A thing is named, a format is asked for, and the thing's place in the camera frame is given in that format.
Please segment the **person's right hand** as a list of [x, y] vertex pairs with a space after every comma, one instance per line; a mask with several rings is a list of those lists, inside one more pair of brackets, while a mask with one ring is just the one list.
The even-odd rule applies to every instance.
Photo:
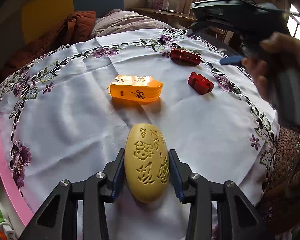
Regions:
[[[300, 67], [300, 40], [290, 35], [274, 32], [270, 38], [260, 42], [260, 46], [268, 53], [293, 54]], [[261, 96], [267, 102], [270, 101], [268, 93], [268, 64], [252, 57], [243, 58], [243, 66], [253, 78], [254, 84]]]

